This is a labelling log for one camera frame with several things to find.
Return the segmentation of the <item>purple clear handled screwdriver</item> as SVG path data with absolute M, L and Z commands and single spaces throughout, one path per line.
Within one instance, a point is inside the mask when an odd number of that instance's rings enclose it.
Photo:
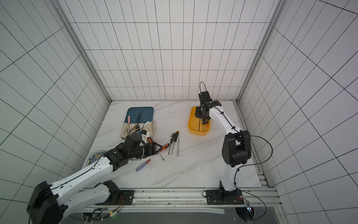
M 153 158 L 155 158 L 156 155 L 154 155 L 152 158 L 148 159 L 147 161 L 145 161 L 144 163 L 142 163 L 141 165 L 139 165 L 137 168 L 136 168 L 136 171 L 140 171 L 142 168 L 144 168 Z

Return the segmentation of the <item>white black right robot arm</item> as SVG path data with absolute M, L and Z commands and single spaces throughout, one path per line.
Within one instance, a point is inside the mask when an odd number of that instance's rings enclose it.
M 239 169 L 251 158 L 250 133 L 235 126 L 217 100 L 201 100 L 200 106 L 196 107 L 195 116 L 202 120 L 203 124 L 213 119 L 221 125 L 225 133 L 222 146 L 222 158 L 226 163 L 224 176 L 218 189 L 203 192 L 207 204 L 244 204 L 245 200 L 242 191 L 237 188 L 236 180 Z

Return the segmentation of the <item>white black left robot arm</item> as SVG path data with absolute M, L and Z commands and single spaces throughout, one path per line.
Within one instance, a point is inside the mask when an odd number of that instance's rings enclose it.
M 99 205 L 130 205 L 131 200 L 112 180 L 104 177 L 125 166 L 130 160 L 151 160 L 169 145 L 159 145 L 152 138 L 146 141 L 137 133 L 104 152 L 93 164 L 54 183 L 38 184 L 26 211 L 30 224 L 58 224 L 65 217 Z

